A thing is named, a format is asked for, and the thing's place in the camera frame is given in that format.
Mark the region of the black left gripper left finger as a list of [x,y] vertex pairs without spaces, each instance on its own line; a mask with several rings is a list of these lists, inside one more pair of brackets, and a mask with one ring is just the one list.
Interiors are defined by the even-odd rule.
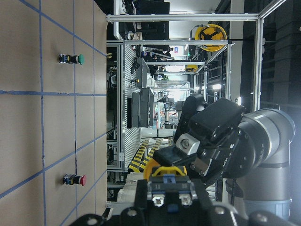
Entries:
[[140,210],[147,209],[148,181],[146,179],[138,180],[135,192],[134,207]]

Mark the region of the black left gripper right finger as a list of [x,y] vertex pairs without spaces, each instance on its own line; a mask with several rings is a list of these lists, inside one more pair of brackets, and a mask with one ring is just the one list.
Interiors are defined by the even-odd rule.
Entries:
[[201,180],[189,180],[192,207],[211,207],[212,202],[208,197],[205,186]]

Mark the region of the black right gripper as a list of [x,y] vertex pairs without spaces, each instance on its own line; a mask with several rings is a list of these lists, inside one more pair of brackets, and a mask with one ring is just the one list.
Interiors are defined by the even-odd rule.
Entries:
[[254,139],[243,121],[245,108],[225,98],[207,104],[201,94],[184,101],[174,136],[175,146],[158,149],[153,159],[161,166],[187,166],[200,160],[207,168],[189,176],[212,185],[220,178],[240,178],[259,164]]

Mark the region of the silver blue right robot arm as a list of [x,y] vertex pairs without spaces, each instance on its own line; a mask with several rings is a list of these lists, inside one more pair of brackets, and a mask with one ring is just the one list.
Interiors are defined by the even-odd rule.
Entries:
[[246,214],[269,211],[290,216],[290,143],[295,124],[285,112],[245,108],[221,98],[207,104],[189,96],[174,135],[174,145],[155,152],[162,166],[185,166],[205,187],[226,180],[229,199],[244,203]]

